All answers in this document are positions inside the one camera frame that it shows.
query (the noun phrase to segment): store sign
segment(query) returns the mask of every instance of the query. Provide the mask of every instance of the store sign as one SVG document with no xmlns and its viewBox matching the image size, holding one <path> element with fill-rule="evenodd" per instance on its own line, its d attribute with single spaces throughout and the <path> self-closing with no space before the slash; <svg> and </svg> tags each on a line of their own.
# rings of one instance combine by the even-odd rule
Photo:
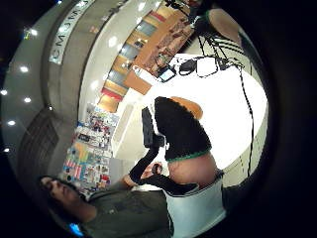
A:
<svg viewBox="0 0 317 238">
<path fill-rule="evenodd" d="M 53 40 L 49 61 L 61 64 L 64 49 L 76 23 L 95 0 L 82 0 L 78 2 L 67 14 Z"/>
</svg>

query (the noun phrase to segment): man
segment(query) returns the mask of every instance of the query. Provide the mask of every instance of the man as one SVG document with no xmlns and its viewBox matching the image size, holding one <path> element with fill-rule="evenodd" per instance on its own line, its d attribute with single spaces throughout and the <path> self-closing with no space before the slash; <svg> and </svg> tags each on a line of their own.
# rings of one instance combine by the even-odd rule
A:
<svg viewBox="0 0 317 238">
<path fill-rule="evenodd" d="M 160 190 L 131 191 L 135 185 L 126 175 L 86 201 L 68 182 L 39 178 L 54 217 L 62 223 L 78 224 L 88 237 L 170 237 L 164 194 Z"/>
<path fill-rule="evenodd" d="M 210 153 L 211 143 L 197 120 L 196 103 L 182 98 L 157 97 L 142 111 L 144 144 L 148 153 L 131 169 L 137 184 L 164 190 L 172 237 L 195 237 L 221 221 L 222 171 Z M 141 178 L 145 167 L 166 147 L 169 177 Z"/>
</svg>

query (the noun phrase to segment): black cable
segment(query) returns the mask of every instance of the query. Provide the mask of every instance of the black cable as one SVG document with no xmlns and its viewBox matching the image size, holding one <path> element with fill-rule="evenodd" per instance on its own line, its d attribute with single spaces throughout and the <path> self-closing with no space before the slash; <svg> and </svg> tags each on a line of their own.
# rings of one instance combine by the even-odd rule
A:
<svg viewBox="0 0 317 238">
<path fill-rule="evenodd" d="M 236 49 L 233 49 L 233 48 L 230 48 L 230 47 L 226 47 L 226 46 L 219 46 L 219 48 L 223 48 L 223 49 L 227 49 L 227 50 L 230 50 L 230 51 L 233 51 L 233 52 L 236 52 L 236 53 L 239 53 L 240 55 L 245 55 L 242 51 L 238 51 Z"/>
<path fill-rule="evenodd" d="M 219 45 L 225 45 L 225 46 L 241 49 L 239 46 L 237 46 L 235 44 L 224 42 L 224 41 L 222 41 L 223 39 L 221 39 L 221 38 L 218 38 L 218 39 L 219 39 L 219 41 L 217 41 L 217 38 L 214 38 L 215 42 L 217 42 Z"/>
<path fill-rule="evenodd" d="M 213 38 L 211 38 L 213 43 L 219 48 L 220 52 L 222 53 L 222 55 L 225 57 L 225 59 L 228 59 L 226 54 L 224 53 L 224 51 L 222 50 L 222 47 L 220 47 L 219 43 L 216 42 Z"/>
<path fill-rule="evenodd" d="M 201 51 L 202 51 L 202 54 L 203 54 L 204 56 L 206 56 L 206 55 L 205 55 L 205 52 L 204 52 L 204 45 L 205 45 L 205 42 L 206 42 L 206 41 L 204 42 L 204 44 L 202 44 L 199 36 L 198 36 L 198 41 L 199 41 L 199 47 L 200 47 L 200 49 L 201 49 Z"/>
<path fill-rule="evenodd" d="M 250 60 L 249 60 L 249 64 L 250 64 L 250 75 L 252 75 L 252 64 Z"/>
<path fill-rule="evenodd" d="M 249 165 L 248 165 L 248 177 L 250 176 L 250 170 L 251 170 L 251 158 L 252 158 L 252 151 L 253 151 L 253 147 L 254 147 L 254 135 L 255 135 L 255 119 L 254 119 L 254 112 L 252 110 L 249 98 L 247 96 L 246 93 L 246 89 L 245 89 L 245 84 L 244 84 L 244 79 L 242 76 L 242 69 L 240 67 L 238 67 L 238 70 L 240 72 L 240 80 L 241 80 L 241 85 L 242 85 L 242 89 L 246 98 L 246 102 L 249 108 L 249 113 L 252 117 L 252 130 L 251 130 L 251 144 L 250 144 L 250 156 L 249 156 Z"/>
</svg>

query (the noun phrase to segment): product display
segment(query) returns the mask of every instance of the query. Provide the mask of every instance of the product display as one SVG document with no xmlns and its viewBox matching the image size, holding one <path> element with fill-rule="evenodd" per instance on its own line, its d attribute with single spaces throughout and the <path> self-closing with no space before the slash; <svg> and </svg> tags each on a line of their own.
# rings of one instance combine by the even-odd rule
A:
<svg viewBox="0 0 317 238">
<path fill-rule="evenodd" d="M 111 137 L 118 120 L 112 113 L 89 108 L 86 121 L 78 122 L 74 130 L 59 176 L 75 184 L 87 196 L 111 183 Z"/>
</svg>

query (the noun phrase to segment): person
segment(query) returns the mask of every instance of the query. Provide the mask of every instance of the person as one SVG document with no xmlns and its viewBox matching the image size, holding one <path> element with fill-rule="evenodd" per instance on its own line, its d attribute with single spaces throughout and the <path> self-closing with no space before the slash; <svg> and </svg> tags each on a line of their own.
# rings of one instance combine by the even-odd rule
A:
<svg viewBox="0 0 317 238">
<path fill-rule="evenodd" d="M 259 77 L 265 77 L 264 64 L 243 28 L 213 0 L 190 0 L 188 21 L 197 36 L 206 39 L 220 36 L 235 42 L 250 59 Z"/>
<path fill-rule="evenodd" d="M 42 176 L 38 182 L 54 217 L 78 224 L 87 237 L 170 237 L 164 194 L 131 190 L 136 184 L 129 175 L 87 200 L 73 184 L 59 178 Z"/>
<path fill-rule="evenodd" d="M 163 189 L 174 238 L 196 237 L 226 216 L 223 172 L 217 168 L 209 137 L 199 123 L 199 108 L 185 98 L 162 96 L 146 106 L 142 120 L 144 145 L 149 150 L 129 172 L 133 182 Z M 165 148 L 168 177 L 153 173 L 142 178 L 159 148 Z"/>
</svg>

